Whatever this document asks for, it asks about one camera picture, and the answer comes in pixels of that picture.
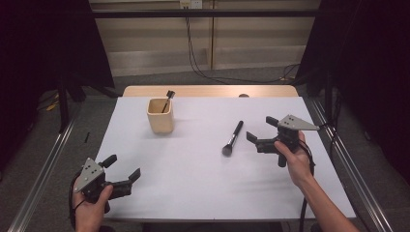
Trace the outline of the cream ceramic square cup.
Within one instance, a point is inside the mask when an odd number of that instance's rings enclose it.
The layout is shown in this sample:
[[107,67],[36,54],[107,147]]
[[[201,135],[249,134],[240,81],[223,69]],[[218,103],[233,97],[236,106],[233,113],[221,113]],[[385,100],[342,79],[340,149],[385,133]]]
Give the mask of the cream ceramic square cup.
[[150,99],[147,117],[154,133],[170,133],[174,130],[172,101],[168,99]]

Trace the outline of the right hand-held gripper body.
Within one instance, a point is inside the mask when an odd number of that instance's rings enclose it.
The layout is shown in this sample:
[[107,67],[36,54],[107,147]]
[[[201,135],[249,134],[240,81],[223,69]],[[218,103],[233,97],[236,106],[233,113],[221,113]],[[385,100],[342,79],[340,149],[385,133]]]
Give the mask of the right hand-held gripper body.
[[311,124],[303,119],[300,119],[294,115],[287,115],[283,119],[278,120],[276,126],[278,135],[271,139],[259,139],[255,143],[255,147],[258,153],[264,154],[277,154],[278,166],[285,167],[287,160],[274,143],[281,141],[291,152],[294,152],[299,147],[299,131],[318,131],[319,127]]

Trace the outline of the person's left hand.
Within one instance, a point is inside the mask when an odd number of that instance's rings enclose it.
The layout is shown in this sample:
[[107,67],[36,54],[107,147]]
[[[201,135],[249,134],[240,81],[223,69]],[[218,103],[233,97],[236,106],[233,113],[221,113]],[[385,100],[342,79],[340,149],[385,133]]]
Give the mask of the person's left hand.
[[73,195],[75,232],[99,232],[105,204],[112,192],[113,186],[105,187],[96,203],[87,202],[81,192]]

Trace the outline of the black curtain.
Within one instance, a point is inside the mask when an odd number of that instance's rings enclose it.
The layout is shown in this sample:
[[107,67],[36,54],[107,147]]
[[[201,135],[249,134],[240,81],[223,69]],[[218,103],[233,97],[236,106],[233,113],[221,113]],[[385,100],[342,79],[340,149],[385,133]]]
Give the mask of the black curtain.
[[62,82],[114,86],[89,0],[0,0],[0,170]]
[[410,0],[321,0],[296,79],[336,85],[410,185]]

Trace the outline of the white table mat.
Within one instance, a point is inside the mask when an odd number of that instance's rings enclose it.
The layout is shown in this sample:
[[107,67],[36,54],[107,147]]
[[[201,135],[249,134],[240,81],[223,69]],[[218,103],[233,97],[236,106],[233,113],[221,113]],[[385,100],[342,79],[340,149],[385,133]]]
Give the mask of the white table mat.
[[[98,160],[116,155],[106,178],[125,180],[135,169],[140,178],[132,194],[114,199],[108,217],[137,221],[261,221],[312,218],[303,196],[275,154],[260,154],[247,141],[276,136],[267,116],[291,114],[311,119],[302,98],[175,98],[174,130],[155,134],[148,99],[123,97],[116,103]],[[240,121],[243,127],[226,157],[227,144]]]

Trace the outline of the aluminium floor rail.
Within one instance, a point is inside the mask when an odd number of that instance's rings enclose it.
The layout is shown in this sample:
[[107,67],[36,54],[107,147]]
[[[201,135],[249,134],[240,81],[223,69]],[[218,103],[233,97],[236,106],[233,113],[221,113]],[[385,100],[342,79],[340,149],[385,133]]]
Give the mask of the aluminium floor rail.
[[59,160],[73,130],[73,126],[81,110],[82,104],[75,103],[70,110],[70,119],[65,128],[58,134],[51,151],[38,175],[34,185],[31,187],[29,194],[23,201],[22,206],[7,232],[25,232],[29,221],[34,214],[44,193],[45,187],[49,181],[51,173]]
[[313,122],[320,127],[319,136],[324,142],[328,157],[342,177],[342,187],[357,217],[357,222],[366,232],[394,232],[376,197],[371,192],[356,163],[344,145],[337,130],[325,117],[325,109],[319,100],[307,100]]

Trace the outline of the fluffy powder makeup brush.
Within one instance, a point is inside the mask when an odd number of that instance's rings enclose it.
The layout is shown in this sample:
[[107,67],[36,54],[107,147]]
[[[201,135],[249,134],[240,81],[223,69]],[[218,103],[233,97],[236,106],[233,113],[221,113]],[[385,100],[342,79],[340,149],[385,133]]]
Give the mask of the fluffy powder makeup brush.
[[244,124],[243,121],[240,121],[240,122],[238,123],[238,125],[236,126],[235,130],[234,130],[233,133],[232,133],[231,138],[229,139],[229,141],[227,142],[227,144],[221,149],[221,153],[222,153],[224,156],[226,156],[226,157],[230,157],[230,156],[231,156],[234,143],[235,143],[236,140],[237,140],[237,137],[238,137],[238,135],[239,135],[239,133],[240,133],[242,127],[243,127],[243,124]]

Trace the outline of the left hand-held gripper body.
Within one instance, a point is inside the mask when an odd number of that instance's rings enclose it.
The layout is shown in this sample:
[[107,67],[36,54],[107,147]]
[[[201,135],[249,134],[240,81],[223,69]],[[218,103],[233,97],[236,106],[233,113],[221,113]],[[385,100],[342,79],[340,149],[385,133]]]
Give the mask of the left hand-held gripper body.
[[105,179],[105,168],[99,166],[99,162],[88,158],[79,173],[79,180],[74,185],[75,192],[81,192],[85,200],[96,203],[101,192],[106,186],[113,186],[109,200],[132,194],[132,182],[129,178],[120,182],[108,182]]

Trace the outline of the black brow comb brush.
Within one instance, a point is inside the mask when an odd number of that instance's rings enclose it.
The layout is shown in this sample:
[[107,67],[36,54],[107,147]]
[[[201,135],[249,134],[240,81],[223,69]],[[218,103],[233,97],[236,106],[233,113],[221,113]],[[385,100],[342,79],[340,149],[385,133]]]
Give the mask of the black brow comb brush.
[[172,90],[168,90],[166,96],[167,96],[167,99],[166,99],[166,101],[165,101],[165,103],[164,103],[164,106],[163,106],[163,108],[162,108],[162,111],[161,111],[162,113],[164,113],[165,110],[167,109],[167,107],[168,107],[168,105],[169,105],[169,103],[170,103],[170,100],[174,98],[175,92],[172,91]]

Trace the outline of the black metal stand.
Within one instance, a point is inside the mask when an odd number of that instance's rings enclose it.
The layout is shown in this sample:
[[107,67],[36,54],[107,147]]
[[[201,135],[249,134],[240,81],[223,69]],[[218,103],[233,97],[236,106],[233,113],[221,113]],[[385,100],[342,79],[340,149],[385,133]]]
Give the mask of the black metal stand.
[[69,124],[70,121],[70,114],[69,114],[69,107],[68,107],[68,100],[67,100],[67,88],[65,83],[65,77],[63,75],[60,76],[58,81],[58,96],[59,96],[59,104],[60,104],[60,130],[59,132],[62,133]]

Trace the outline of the black horizontal frame bar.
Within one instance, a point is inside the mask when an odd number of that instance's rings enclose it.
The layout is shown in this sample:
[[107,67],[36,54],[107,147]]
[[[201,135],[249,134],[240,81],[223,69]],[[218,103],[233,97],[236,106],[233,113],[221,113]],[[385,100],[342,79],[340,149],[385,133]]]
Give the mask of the black horizontal frame bar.
[[312,17],[322,15],[318,10],[93,10],[95,18],[145,17]]

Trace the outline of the person's right hand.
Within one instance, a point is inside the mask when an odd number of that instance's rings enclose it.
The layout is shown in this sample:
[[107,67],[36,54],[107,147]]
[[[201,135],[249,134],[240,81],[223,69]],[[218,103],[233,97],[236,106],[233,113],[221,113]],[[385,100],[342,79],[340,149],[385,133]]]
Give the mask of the person's right hand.
[[300,131],[299,144],[301,147],[294,152],[291,152],[281,141],[274,143],[278,151],[285,156],[292,182],[300,190],[303,190],[313,179],[309,167],[310,161],[306,152],[307,148],[304,147],[305,142],[305,135]]

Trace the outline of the white wall power outlet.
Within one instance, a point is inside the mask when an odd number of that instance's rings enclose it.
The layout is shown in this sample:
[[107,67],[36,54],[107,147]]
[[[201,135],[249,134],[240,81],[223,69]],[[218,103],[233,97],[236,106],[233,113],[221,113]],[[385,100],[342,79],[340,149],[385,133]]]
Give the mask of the white wall power outlet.
[[180,8],[184,10],[199,10],[203,8],[202,0],[180,0]]

